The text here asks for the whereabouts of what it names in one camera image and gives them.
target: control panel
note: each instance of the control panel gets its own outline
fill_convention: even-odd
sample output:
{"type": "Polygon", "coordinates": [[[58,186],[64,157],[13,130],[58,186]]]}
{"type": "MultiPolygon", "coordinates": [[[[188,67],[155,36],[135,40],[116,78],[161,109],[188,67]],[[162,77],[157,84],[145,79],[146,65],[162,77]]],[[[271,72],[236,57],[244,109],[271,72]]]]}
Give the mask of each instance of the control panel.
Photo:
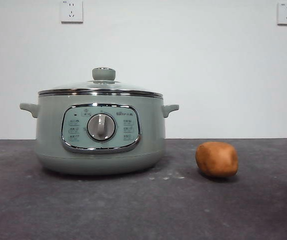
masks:
{"type": "Polygon", "coordinates": [[[141,136],[137,111],[120,104],[81,104],[63,116],[63,146],[77,153],[117,153],[133,149],[141,136]]]}

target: pot base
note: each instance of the pot base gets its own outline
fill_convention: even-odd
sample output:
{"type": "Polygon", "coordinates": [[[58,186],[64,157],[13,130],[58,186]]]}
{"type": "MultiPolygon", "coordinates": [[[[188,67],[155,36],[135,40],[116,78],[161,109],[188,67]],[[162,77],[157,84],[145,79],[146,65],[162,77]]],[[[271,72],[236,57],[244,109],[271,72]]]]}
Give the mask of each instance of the pot base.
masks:
{"type": "Polygon", "coordinates": [[[71,175],[112,175],[147,169],[163,156],[157,151],[138,156],[84,159],[60,158],[37,154],[38,160],[46,169],[71,175]]]}

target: knob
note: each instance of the knob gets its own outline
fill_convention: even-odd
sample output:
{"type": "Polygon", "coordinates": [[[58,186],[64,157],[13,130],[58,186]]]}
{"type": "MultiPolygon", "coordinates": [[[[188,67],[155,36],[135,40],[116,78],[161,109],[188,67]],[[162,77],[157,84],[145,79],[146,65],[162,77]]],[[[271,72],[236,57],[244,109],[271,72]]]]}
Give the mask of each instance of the knob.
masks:
{"type": "Polygon", "coordinates": [[[97,67],[92,70],[93,80],[110,80],[116,78],[116,71],[108,67],[97,67]]]}
{"type": "Polygon", "coordinates": [[[97,114],[88,122],[88,133],[97,141],[106,141],[115,132],[114,120],[106,114],[97,114]]]}

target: pot handle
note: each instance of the pot handle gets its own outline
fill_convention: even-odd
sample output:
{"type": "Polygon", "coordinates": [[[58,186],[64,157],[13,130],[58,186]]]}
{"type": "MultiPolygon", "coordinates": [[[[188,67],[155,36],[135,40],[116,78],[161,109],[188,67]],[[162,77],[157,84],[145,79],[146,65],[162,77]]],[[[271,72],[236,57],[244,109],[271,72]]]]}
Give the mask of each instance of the pot handle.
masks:
{"type": "Polygon", "coordinates": [[[32,104],[32,103],[20,103],[19,105],[20,109],[22,110],[26,110],[28,112],[31,112],[31,115],[34,118],[38,117],[38,113],[39,113],[39,105],[37,104],[32,104]]]}
{"type": "Polygon", "coordinates": [[[165,105],[165,106],[162,106],[161,109],[162,109],[163,117],[168,118],[171,112],[179,110],[179,105],[178,104],[165,105]]]}

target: glass lid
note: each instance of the glass lid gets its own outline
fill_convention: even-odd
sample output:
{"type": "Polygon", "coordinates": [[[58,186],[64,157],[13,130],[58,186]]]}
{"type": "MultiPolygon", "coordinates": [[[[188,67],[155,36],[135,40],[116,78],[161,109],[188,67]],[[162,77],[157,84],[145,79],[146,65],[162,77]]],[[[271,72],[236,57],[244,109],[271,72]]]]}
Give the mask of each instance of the glass lid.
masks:
{"type": "Polygon", "coordinates": [[[131,84],[115,81],[116,71],[108,67],[97,67],[92,70],[93,80],[57,86],[53,89],[39,91],[42,96],[56,95],[117,95],[163,98],[163,95],[131,84]]]}

